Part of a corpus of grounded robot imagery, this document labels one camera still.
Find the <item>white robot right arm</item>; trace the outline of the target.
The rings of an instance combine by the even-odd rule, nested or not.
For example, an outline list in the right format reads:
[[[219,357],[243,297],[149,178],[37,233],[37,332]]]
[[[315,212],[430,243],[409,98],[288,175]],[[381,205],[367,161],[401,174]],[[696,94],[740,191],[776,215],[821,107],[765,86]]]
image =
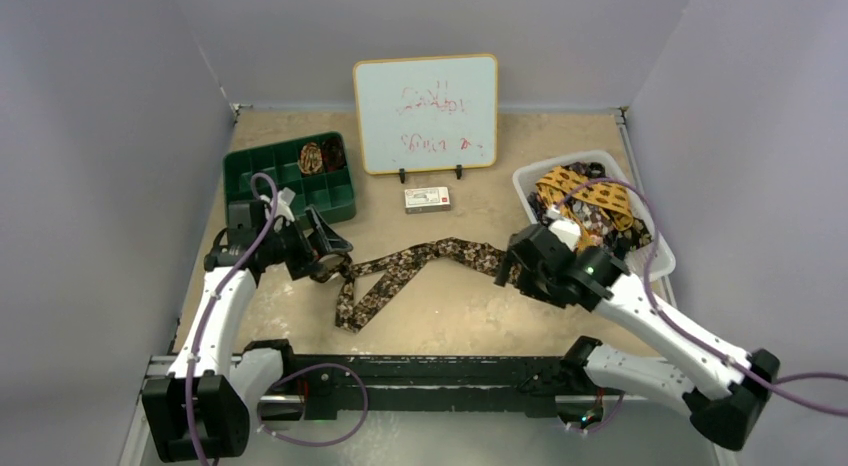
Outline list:
[[[656,353],[635,356],[582,336],[563,358],[569,390],[635,394],[687,417],[717,446],[744,447],[780,368],[772,353],[720,339],[659,299],[621,259],[599,247],[576,252],[539,224],[510,237],[495,282],[508,278],[525,296],[577,305],[618,324]]]

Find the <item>brown floral tie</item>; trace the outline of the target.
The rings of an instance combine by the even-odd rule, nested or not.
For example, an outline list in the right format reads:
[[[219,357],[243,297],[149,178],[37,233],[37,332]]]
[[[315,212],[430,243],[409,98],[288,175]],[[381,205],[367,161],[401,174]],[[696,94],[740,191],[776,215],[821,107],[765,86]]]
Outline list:
[[[495,277],[505,251],[489,243],[457,237],[425,242],[382,256],[354,263],[343,279],[335,305],[335,326],[350,333],[361,331],[430,262],[448,259],[478,273]],[[360,299],[355,283],[364,276],[381,277]]]

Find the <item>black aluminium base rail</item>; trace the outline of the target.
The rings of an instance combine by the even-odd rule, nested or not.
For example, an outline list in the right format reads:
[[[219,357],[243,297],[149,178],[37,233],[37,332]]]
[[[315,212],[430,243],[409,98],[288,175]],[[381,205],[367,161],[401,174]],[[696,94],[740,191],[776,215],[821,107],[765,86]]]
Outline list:
[[[562,357],[342,356],[297,354],[286,340],[252,342],[239,357],[245,370],[256,351],[270,351],[292,375],[274,373],[261,393],[300,395],[309,420],[342,410],[563,413],[572,396],[627,392],[679,410],[697,424],[714,409],[682,370],[661,358],[627,356],[582,336]]]

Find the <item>rolled yellow patterned tie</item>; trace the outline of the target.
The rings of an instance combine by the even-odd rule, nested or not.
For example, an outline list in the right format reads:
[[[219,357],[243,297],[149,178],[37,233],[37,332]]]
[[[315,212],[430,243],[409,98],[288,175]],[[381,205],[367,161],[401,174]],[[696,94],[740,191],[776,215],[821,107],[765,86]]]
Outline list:
[[[309,142],[301,148],[298,168],[303,176],[312,176],[324,172],[323,153],[317,142]]]

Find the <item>whiteboard with yellow frame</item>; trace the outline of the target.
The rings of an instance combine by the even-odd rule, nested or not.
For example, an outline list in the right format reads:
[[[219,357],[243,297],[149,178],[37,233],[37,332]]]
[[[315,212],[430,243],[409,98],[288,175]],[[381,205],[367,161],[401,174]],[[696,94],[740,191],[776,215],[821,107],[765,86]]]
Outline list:
[[[492,166],[499,64],[488,53],[364,60],[352,70],[362,166],[370,175]]]

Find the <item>green compartment tray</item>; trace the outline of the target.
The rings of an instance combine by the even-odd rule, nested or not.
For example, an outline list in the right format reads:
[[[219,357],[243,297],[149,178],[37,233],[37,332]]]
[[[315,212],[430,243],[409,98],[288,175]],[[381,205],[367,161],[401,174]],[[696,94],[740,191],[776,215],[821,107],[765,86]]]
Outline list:
[[[308,205],[313,205],[329,224],[354,218],[357,207],[348,161],[341,170],[324,170],[312,176],[303,176],[298,168],[299,153],[305,144],[317,142],[321,146],[332,136],[343,139],[340,133],[330,131],[227,154],[223,159],[225,202],[252,199],[251,177],[261,172],[270,176],[280,190],[288,188],[295,193],[290,209],[304,228],[309,226],[304,213]]]

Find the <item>white plastic basket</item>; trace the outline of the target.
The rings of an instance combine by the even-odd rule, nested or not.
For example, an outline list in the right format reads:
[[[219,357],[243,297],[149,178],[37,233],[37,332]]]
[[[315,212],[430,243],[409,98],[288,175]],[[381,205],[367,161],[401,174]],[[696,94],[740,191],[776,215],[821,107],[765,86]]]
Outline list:
[[[527,197],[536,190],[535,183],[555,166],[563,166],[574,162],[600,163],[604,167],[608,177],[622,181],[629,179],[629,176],[619,166],[614,157],[603,150],[588,150],[566,154],[520,167],[513,173],[512,182],[530,223],[538,222],[527,200]],[[654,255],[650,255],[652,247],[653,245],[649,244],[628,253],[625,257],[625,262],[631,270],[642,274],[644,263],[648,259],[652,259],[649,277],[651,281],[657,281],[674,271],[676,258],[664,238],[660,239],[658,249]]]

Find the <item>rolled dark red tie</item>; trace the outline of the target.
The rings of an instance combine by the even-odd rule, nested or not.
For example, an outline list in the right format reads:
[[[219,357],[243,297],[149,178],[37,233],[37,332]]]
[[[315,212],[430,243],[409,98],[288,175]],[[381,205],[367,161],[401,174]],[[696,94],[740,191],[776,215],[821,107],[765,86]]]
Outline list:
[[[321,144],[320,149],[326,172],[334,172],[346,167],[345,147],[340,136],[329,137]]]

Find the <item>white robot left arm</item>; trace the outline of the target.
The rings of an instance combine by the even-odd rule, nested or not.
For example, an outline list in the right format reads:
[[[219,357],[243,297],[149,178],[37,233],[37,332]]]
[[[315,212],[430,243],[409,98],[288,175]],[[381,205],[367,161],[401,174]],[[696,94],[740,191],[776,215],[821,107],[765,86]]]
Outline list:
[[[271,266],[292,279],[326,272],[322,260],[352,251],[312,206],[303,228],[282,196],[235,201],[226,227],[204,258],[200,304],[183,347],[168,371],[149,380],[141,401],[159,458],[212,465],[246,450],[258,424],[257,406],[268,389],[284,395],[297,385],[298,368],[285,359],[287,342],[251,344],[232,361],[247,306]]]

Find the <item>small white cardboard box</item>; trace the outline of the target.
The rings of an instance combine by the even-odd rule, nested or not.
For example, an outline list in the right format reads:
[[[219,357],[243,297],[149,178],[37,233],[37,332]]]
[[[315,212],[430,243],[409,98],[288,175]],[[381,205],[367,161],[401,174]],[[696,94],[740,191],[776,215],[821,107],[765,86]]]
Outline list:
[[[410,188],[404,191],[404,210],[407,214],[450,211],[449,189],[444,186]]]

